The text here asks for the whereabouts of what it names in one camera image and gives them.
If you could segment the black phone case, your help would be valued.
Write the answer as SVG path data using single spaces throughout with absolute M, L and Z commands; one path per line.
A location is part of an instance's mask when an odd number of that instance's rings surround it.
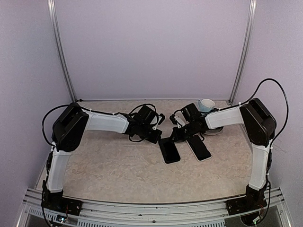
M 159 140 L 159 146 L 166 164 L 180 161 L 181 158 L 173 140 L 162 138 Z

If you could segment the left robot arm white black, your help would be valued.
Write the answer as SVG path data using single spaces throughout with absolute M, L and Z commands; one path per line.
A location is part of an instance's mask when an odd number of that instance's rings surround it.
M 106 113 L 80 106 L 78 103 L 63 105 L 64 111 L 52 126 L 51 151 L 46 164 L 47 177 L 43 188 L 50 194 L 48 203 L 56 210 L 66 206 L 66 199 L 59 193 L 63 191 L 64 175 L 71 153 L 78 148 L 85 131 L 107 131 L 139 137 L 156 144 L 162 131 L 165 116 L 157 113 L 153 104 L 141 104 L 130 113 Z

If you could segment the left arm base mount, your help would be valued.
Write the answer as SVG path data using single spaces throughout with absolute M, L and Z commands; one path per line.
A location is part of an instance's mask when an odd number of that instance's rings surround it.
M 41 202 L 43 208 L 75 216 L 80 215 L 82 204 L 80 200 L 63 197 L 63 191 L 50 192 L 48 190 L 43 192 Z

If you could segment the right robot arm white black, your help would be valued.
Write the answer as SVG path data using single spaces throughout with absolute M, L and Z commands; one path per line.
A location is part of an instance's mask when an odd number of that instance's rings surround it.
M 264 104 L 253 98 L 244 104 L 213 109 L 207 113 L 197 109 L 194 103 L 183 107 L 180 112 L 185 118 L 178 120 L 175 114 L 169 118 L 175 125 L 171 138 L 174 142 L 228 125 L 244 125 L 252 146 L 252 170 L 248 187 L 259 191 L 266 184 L 270 143 L 275 137 L 276 120 Z

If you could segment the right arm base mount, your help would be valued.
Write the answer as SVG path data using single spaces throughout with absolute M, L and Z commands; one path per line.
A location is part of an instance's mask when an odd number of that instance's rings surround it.
M 246 195 L 244 197 L 238 197 L 236 199 L 227 200 L 226 206 L 228 214 L 235 215 L 252 210 L 257 210 L 261 207 L 266 207 L 267 202 L 264 195 L 261 195 L 261 197 L 258 198 L 253 195 Z

